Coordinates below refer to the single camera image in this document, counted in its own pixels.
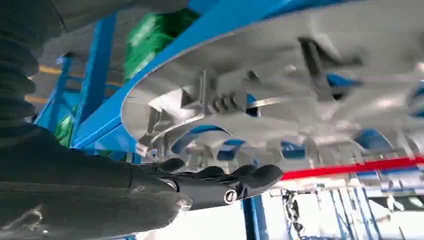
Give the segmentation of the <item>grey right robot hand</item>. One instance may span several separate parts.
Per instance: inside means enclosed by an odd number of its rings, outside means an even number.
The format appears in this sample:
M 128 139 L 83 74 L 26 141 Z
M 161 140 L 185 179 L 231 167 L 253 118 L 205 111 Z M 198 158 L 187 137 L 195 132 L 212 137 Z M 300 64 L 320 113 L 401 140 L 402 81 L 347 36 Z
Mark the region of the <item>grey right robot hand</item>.
M 0 237 L 91 240 L 164 228 L 182 208 L 205 209 L 259 195 L 283 173 L 276 165 L 216 166 L 177 173 L 183 161 L 135 165 L 61 145 L 25 97 L 46 42 L 114 12 L 157 13 L 186 0 L 3 0 L 0 3 Z

